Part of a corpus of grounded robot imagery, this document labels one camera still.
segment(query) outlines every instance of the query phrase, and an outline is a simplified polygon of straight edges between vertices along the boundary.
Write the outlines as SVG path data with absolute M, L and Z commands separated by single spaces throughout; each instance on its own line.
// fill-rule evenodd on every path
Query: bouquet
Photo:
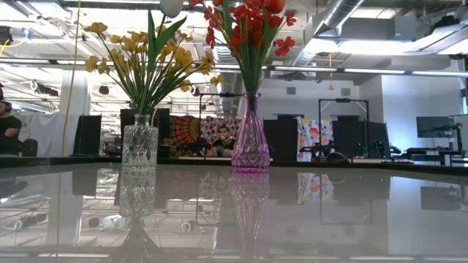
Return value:
M 231 7 L 228 0 L 213 0 L 213 7 L 207 7 L 203 0 L 191 0 L 191 4 L 202 4 L 205 19 L 209 20 L 206 43 L 226 45 L 231 55 L 237 60 L 247 96 L 254 96 L 260 87 L 262 66 L 274 52 L 285 56 L 295 45 L 291 37 L 276 39 L 283 26 L 293 26 L 294 14 L 284 9 L 286 0 L 244 0 L 244 5 Z M 221 32 L 224 41 L 215 36 L 215 30 Z
M 211 52 L 194 61 L 191 52 L 181 47 L 183 42 L 192 41 L 188 34 L 179 30 L 186 18 L 168 28 L 163 26 L 167 16 L 174 18 L 180 12 L 174 12 L 171 7 L 177 2 L 180 1 L 162 1 L 165 15 L 157 28 L 154 28 L 151 11 L 148 11 L 148 32 L 129 31 L 126 36 L 113 35 L 107 42 L 105 24 L 93 23 L 85 28 L 85 31 L 97 34 L 109 53 L 107 58 L 89 57 L 86 71 L 111 77 L 128 95 L 138 114 L 151 114 L 158 103 L 177 88 L 188 91 L 191 85 L 208 84 L 190 83 L 189 77 L 198 72 L 209 75 L 215 66 Z M 209 83 L 217 85 L 220 82 L 221 75 L 212 77 Z

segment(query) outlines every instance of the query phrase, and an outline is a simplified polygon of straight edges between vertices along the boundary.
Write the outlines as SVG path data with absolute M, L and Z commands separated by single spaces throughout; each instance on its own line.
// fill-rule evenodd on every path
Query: light fixture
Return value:
M 401 75 L 404 70 L 393 69 L 344 69 L 346 73 L 369 73 L 369 74 L 386 74 L 386 75 Z

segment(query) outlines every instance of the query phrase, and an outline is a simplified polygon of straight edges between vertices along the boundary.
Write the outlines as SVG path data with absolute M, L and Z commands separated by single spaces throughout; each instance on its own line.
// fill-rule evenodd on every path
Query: man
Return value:
M 0 101 L 0 153 L 18 153 L 21 121 L 10 115 L 12 105 Z
M 234 150 L 235 140 L 230 139 L 229 129 L 226 126 L 221 126 L 218 129 L 218 137 L 215 142 L 213 142 L 213 148 L 216 148 L 217 156 L 231 156 Z

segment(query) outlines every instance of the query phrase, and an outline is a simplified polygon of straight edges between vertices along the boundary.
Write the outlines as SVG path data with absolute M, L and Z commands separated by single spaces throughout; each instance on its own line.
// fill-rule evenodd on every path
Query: glass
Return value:
M 243 97 L 247 107 L 232 155 L 231 162 L 234 172 L 250 175 L 262 174 L 267 172 L 270 167 L 268 143 L 257 111 L 259 98 L 259 93 Z

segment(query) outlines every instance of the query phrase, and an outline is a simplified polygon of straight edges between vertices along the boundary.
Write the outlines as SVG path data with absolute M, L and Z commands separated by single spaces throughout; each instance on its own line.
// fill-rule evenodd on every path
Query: equipment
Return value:
M 454 138 L 453 117 L 416 117 L 418 138 Z

